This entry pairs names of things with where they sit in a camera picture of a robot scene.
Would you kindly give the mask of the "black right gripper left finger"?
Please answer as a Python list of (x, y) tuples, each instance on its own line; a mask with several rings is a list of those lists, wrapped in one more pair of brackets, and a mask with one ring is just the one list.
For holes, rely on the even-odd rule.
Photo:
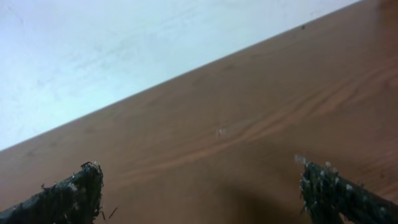
[(93, 223), (103, 216), (103, 172), (86, 162), (81, 171), (1, 212), (2, 224)]

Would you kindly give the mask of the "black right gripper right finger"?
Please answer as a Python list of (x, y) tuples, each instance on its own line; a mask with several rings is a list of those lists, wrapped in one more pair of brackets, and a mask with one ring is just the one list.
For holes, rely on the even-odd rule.
[(313, 223), (397, 224), (397, 204), (343, 178), (329, 162), (320, 166), (299, 155), (295, 160), (304, 166), (299, 181), (302, 211)]

